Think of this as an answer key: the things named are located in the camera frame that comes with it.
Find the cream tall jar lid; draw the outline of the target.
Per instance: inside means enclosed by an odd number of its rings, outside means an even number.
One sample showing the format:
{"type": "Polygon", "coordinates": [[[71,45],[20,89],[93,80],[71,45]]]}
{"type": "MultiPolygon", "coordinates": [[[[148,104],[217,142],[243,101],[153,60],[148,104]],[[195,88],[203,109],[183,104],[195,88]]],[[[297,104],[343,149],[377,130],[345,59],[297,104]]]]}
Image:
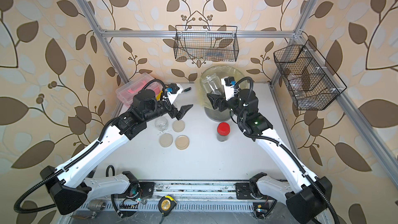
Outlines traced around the cream tall jar lid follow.
{"type": "Polygon", "coordinates": [[[160,136],[159,138],[159,144],[161,147],[167,148],[170,147],[173,144],[173,136],[169,133],[165,133],[160,136]]]}

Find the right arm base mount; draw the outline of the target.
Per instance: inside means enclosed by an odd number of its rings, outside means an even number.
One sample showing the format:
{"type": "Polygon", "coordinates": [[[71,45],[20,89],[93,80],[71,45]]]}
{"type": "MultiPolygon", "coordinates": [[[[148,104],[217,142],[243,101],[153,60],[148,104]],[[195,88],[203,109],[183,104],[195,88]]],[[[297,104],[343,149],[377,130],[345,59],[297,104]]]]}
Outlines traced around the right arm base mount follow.
{"type": "Polygon", "coordinates": [[[258,173],[247,182],[235,183],[236,198],[238,200],[275,200],[274,198],[264,195],[260,192],[257,182],[262,177],[267,176],[266,173],[258,173]]]}

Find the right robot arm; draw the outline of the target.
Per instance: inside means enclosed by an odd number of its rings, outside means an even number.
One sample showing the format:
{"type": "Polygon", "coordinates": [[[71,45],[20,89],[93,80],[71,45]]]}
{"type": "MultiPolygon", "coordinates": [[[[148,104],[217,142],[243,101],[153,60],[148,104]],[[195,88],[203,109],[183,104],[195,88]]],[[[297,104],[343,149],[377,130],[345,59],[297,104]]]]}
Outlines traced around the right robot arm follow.
{"type": "Polygon", "coordinates": [[[259,99],[251,77],[216,78],[215,87],[207,93],[212,108],[229,111],[230,118],[242,134],[263,148],[279,167],[285,182],[259,173],[250,179],[255,198],[269,196],[284,204],[301,224],[318,223],[316,216],[328,209],[336,224],[339,216],[330,202],[332,184],[318,177],[302,163],[279,137],[273,125],[259,112],[259,99]]]}

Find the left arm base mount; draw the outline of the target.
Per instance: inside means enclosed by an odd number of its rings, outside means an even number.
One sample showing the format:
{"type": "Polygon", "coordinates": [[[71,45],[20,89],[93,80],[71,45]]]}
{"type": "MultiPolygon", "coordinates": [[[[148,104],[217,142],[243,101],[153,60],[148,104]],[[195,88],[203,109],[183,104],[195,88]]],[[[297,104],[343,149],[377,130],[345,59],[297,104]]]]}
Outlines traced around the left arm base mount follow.
{"type": "Polygon", "coordinates": [[[119,199],[138,199],[138,198],[150,198],[154,193],[155,182],[153,181],[139,181],[133,183],[128,189],[122,194],[115,194],[116,198],[119,199]]]}

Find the tan short jar lid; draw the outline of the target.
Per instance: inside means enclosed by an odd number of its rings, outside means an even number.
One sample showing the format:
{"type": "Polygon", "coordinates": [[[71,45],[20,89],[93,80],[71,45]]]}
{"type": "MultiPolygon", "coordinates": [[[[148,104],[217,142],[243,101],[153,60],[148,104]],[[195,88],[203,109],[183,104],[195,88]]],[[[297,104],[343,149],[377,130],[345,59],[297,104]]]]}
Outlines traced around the tan short jar lid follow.
{"type": "Polygon", "coordinates": [[[175,141],[175,146],[179,150],[185,150],[189,147],[190,141],[189,138],[185,135],[180,135],[177,137],[175,141]]]}

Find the beige lid tall jar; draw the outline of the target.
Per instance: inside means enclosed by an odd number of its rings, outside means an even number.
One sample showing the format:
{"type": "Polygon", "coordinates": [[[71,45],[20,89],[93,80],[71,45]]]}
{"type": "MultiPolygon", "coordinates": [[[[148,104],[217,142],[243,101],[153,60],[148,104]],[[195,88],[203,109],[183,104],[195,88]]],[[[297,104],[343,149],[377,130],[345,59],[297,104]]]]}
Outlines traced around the beige lid tall jar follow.
{"type": "Polygon", "coordinates": [[[201,79],[201,83],[206,93],[224,95],[223,85],[217,74],[207,75],[201,79]]]}

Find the ribbed glass jar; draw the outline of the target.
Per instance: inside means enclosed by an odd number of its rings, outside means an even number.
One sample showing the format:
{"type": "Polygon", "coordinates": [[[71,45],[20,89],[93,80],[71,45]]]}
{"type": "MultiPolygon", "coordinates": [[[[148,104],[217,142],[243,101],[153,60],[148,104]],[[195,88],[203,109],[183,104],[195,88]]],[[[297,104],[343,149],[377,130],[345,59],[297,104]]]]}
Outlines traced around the ribbed glass jar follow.
{"type": "Polygon", "coordinates": [[[154,125],[159,131],[165,131],[169,127],[169,122],[165,117],[158,117],[155,120],[154,125]]]}

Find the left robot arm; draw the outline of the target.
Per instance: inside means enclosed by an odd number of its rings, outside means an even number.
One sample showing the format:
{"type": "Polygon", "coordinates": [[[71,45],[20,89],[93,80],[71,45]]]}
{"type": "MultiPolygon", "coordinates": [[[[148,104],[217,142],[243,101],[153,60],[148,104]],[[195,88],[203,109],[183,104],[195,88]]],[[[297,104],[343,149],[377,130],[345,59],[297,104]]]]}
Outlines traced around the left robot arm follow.
{"type": "Polygon", "coordinates": [[[159,79],[148,82],[134,95],[129,109],[108,121],[94,142],[56,168],[51,166],[44,168],[40,173],[42,181],[15,202],[14,211],[19,214],[30,214],[57,208],[60,214],[67,215],[80,208],[86,201],[126,193],[136,181],[130,172],[100,179],[89,178],[89,173],[115,150],[145,130],[147,122],[165,114],[181,120],[193,107],[191,104],[184,105],[180,109],[174,106],[174,101],[182,93],[183,87],[180,84],[166,85],[159,79]],[[53,204],[23,208],[21,204],[24,200],[41,186],[47,188],[53,204]]]}

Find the red lid tea jar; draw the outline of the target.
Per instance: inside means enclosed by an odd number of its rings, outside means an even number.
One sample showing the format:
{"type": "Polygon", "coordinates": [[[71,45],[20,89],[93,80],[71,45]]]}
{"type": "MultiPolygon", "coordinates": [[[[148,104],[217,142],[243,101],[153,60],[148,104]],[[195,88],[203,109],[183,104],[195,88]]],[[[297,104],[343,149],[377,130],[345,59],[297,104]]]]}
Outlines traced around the red lid tea jar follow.
{"type": "Polygon", "coordinates": [[[217,140],[224,142],[228,140],[230,134],[230,125],[226,122],[221,122],[217,126],[217,140]]]}

